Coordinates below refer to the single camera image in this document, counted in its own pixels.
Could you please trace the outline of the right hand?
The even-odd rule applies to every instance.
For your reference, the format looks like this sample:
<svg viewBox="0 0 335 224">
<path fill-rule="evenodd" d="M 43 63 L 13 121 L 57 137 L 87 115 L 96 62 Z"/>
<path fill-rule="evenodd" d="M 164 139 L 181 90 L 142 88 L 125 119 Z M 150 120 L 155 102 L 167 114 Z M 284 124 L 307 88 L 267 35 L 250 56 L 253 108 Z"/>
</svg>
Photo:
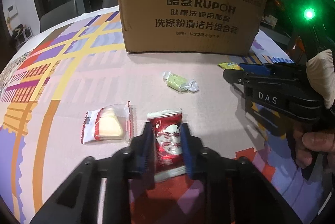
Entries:
<svg viewBox="0 0 335 224">
<path fill-rule="evenodd" d="M 300 125 L 294 127 L 295 162 L 302 169 L 312 163 L 312 151 L 327 153 L 328 166 L 334 173 L 334 129 L 321 132 L 304 132 Z"/>
</svg>

